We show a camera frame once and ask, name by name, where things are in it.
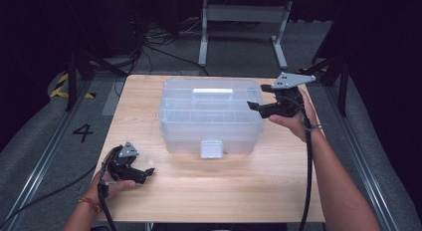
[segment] gray floor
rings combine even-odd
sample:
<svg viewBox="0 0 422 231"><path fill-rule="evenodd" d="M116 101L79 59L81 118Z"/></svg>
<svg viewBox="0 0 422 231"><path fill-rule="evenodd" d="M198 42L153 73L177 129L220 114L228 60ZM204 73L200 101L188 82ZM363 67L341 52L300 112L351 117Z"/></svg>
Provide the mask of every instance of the gray floor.
<svg viewBox="0 0 422 231"><path fill-rule="evenodd" d="M329 27L329 22L288 23L282 40L288 72L312 65L311 59ZM270 37L275 31L275 26L267 24L254 29L246 29L244 24L213 25L209 31L206 72L216 77L276 78L281 70L270 43ZM197 62L200 44L200 35L197 33L157 49ZM193 63L168 57L148 48L144 48L144 53L133 74L206 75L203 69ZM59 77L60 75L52 81L48 93ZM10 210L17 209L21 204L70 183L97 163L118 101L117 94L123 83L124 79L117 79L110 72L98 72L90 83L79 82L81 90L87 88L88 92L97 95L94 99L81 99L70 114L65 113L67 100L54 97L19 131L0 153L0 220L4 220ZM391 168L352 83L347 93L347 118L338 117L336 107L329 99L330 93L336 91L337 86L328 89L316 82L309 85L309 90L327 138L359 188L371 200L373 197L368 192L368 184L355 164L348 136L341 127L344 119L350 124L357 145L376 179L385 207L394 221L393 225L384 226L384 230L422 230L413 203ZM63 120L67 120L66 125L57 129ZM85 124L89 124L90 131L94 133L82 142L82 136L73 134L73 131ZM48 157L50 161L39 162L41 157ZM34 173L42 165L45 167L41 169L44 172ZM91 177L90 173L63 192L25 209L5 230L60 230L79 195L89 185ZM32 184L33 188L26 187L26 184ZM298 224L289 224L289 230L297 228ZM143 225L117 223L117 229L143 230ZM306 230L322 230L322 225L309 224Z"/></svg>

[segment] hazard tape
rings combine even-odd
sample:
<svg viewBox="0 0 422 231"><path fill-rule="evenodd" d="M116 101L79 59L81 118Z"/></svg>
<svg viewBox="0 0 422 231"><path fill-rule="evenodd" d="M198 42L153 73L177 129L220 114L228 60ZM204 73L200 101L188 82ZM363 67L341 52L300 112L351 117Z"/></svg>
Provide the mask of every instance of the hazard tape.
<svg viewBox="0 0 422 231"><path fill-rule="evenodd" d="M69 97L69 93L61 92L62 86L65 83L65 81L68 79L68 76L69 76L68 72L64 71L59 81L57 82L56 86L54 87L52 93L50 94L50 98L52 97L68 98ZM94 93L86 93L85 98L94 99L96 95L97 94L94 94Z"/></svg>

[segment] wooden table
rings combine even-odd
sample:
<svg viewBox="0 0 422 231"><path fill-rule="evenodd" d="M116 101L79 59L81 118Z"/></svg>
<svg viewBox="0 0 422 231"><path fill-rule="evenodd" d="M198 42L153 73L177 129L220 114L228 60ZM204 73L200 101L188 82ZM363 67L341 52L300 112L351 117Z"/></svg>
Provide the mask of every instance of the wooden table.
<svg viewBox="0 0 422 231"><path fill-rule="evenodd" d="M306 145L266 119L251 154L201 159L199 152L169 153L158 118L162 84L169 78L131 75L124 85L97 170L113 147L129 140L140 151L132 167L155 171L144 184L107 202L113 220L300 222L307 186ZM275 101L271 94L263 93L263 98L265 104ZM106 219L100 215L99 220ZM315 174L308 221L324 221Z"/></svg>

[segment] translucent plastic container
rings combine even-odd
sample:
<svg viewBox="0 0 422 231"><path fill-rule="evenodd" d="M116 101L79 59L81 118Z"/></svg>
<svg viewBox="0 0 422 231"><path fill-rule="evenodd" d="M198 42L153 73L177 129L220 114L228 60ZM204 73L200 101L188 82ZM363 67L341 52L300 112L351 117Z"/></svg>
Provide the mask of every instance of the translucent plastic container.
<svg viewBox="0 0 422 231"><path fill-rule="evenodd" d="M250 153L263 129L259 113L247 101L262 104L253 80L169 79L162 88L160 130L169 152Z"/></svg>

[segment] bracelet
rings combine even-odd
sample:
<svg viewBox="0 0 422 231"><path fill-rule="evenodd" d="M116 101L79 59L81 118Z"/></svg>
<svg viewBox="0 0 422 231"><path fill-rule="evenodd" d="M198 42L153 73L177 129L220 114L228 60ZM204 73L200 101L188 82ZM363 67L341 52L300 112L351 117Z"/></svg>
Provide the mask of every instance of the bracelet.
<svg viewBox="0 0 422 231"><path fill-rule="evenodd" d="M90 204L90 206L94 209L94 211L96 212L96 213L98 213L98 212L100 212L102 209L100 208L100 206L99 205L97 205L97 204L95 204L90 198L86 198L86 197L80 197L79 199L78 199L78 201L81 203L81 202L87 202L87 203L89 203Z"/></svg>

